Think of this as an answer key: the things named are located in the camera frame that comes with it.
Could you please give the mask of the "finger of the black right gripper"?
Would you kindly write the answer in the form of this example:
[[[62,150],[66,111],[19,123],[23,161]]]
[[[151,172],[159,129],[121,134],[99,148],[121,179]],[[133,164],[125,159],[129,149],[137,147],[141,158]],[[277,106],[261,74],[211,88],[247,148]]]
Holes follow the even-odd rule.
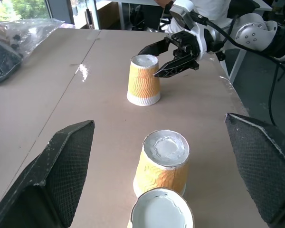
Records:
[[[153,44],[147,45],[138,53],[138,55],[159,56],[160,54],[168,51],[169,45],[170,41],[167,39],[163,39]]]
[[[195,57],[190,54],[180,58],[175,58],[172,61],[165,63],[153,74],[153,76],[156,78],[169,78],[187,69],[199,69],[199,64]]]

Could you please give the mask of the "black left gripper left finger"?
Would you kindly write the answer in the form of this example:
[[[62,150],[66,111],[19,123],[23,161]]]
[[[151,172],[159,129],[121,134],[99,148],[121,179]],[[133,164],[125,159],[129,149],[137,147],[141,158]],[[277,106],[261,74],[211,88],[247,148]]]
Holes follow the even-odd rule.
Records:
[[[0,228],[68,228],[81,198],[95,123],[56,132],[0,201]]]

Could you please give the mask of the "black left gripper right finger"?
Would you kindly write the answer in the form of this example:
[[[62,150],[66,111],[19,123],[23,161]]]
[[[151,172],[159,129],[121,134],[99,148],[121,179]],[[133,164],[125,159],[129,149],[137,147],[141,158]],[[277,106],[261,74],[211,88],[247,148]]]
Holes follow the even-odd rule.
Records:
[[[227,113],[238,172],[267,224],[285,224],[285,135],[258,119]]]

